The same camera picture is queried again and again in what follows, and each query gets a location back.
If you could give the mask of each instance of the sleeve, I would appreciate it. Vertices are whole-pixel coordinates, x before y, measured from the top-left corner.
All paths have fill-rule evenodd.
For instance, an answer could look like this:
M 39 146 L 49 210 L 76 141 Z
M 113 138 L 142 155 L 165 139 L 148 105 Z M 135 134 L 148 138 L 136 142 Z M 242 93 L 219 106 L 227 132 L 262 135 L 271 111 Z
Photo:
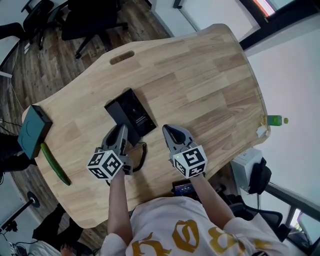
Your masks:
M 238 217 L 233 218 L 223 230 L 235 235 L 238 239 L 245 237 L 258 251 L 270 256 L 289 255 L 289 248 L 279 241 L 260 214 L 257 214 L 251 221 Z
M 117 234 L 108 234 L 103 242 L 99 256 L 123 256 L 127 245 Z

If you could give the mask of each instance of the green bottle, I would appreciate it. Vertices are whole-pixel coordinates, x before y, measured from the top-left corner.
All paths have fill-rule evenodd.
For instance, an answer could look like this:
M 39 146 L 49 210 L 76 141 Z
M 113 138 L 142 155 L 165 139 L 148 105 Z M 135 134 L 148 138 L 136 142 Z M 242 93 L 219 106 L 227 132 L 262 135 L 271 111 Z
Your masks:
M 289 122 L 288 118 L 284 118 L 283 122 L 287 124 Z M 268 126 L 281 126 L 282 125 L 282 116 L 281 115 L 262 115 L 261 124 Z

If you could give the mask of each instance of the chair armrest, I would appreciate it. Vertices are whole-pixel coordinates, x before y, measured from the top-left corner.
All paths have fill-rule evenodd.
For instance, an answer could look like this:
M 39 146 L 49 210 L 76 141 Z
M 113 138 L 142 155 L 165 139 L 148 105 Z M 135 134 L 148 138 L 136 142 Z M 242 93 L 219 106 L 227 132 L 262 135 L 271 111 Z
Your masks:
M 27 10 L 28 13 L 29 13 L 29 12 L 30 12 L 29 10 L 31 10 L 30 7 L 29 7 L 29 4 L 30 4 L 31 2 L 32 2 L 32 0 L 29 0 L 29 1 L 25 4 L 25 6 L 22 8 L 21 12 L 23 12 L 24 10 Z
M 286 224 L 281 224 L 274 233 L 278 237 L 280 242 L 283 242 L 287 238 L 291 230 L 291 227 L 287 227 Z

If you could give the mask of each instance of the wooden table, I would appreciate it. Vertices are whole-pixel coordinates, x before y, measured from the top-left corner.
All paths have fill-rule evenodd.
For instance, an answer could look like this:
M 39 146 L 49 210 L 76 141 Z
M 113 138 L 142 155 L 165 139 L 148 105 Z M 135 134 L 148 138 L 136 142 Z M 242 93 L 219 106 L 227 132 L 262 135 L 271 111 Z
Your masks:
M 123 59 L 114 57 L 129 51 L 134 56 L 114 64 Z M 168 161 L 164 124 L 188 129 L 203 146 L 207 178 L 266 139 L 256 134 L 260 116 L 267 114 L 258 83 L 226 25 L 215 24 L 182 38 L 131 42 L 107 52 L 38 103 L 53 121 L 45 142 L 72 185 L 58 178 L 42 152 L 36 162 L 53 194 L 83 228 L 108 219 L 109 186 L 86 170 L 86 164 L 115 125 L 104 105 L 127 88 L 134 90 L 157 125 L 142 139 L 148 146 L 142 169 L 125 177 L 129 210 L 168 193 L 172 182 L 183 179 Z M 127 152 L 138 165 L 140 146 Z

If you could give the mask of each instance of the black office chair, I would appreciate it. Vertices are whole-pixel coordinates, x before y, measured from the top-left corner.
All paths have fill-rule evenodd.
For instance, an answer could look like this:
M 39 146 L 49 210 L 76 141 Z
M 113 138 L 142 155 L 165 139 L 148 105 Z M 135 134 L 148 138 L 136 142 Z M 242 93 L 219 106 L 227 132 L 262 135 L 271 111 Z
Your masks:
M 45 30 L 49 27 L 63 25 L 64 20 L 62 19 L 63 12 L 61 11 L 61 8 L 67 4 L 62 4 L 51 11 L 51 9 L 54 7 L 54 3 L 52 1 L 41 0 L 33 9 L 31 9 L 30 3 L 32 1 L 33 0 L 28 0 L 21 10 L 21 12 L 26 10 L 29 13 L 23 22 L 23 28 L 31 44 L 33 42 L 33 37 L 40 33 L 38 47 L 39 50 L 41 50 L 43 48 L 42 42 L 44 39 Z
M 10 23 L 7 25 L 0 26 L 0 39 L 7 38 L 10 36 L 15 36 L 21 40 L 28 39 L 27 34 L 20 25 L 20 23 Z
M 70 10 L 65 24 L 62 26 L 62 40 L 84 38 L 75 58 L 81 58 L 80 51 L 95 36 L 107 29 L 122 27 L 128 29 L 127 22 L 119 22 L 118 11 L 121 9 L 120 0 L 68 0 Z
M 260 214 L 265 222 L 270 226 L 280 242 L 283 242 L 289 235 L 291 228 L 285 224 L 281 224 L 283 215 L 277 211 L 260 210 L 249 207 L 243 201 L 241 195 L 233 196 L 229 205 L 235 217 L 242 218 L 246 221 L 251 221 L 257 214 Z

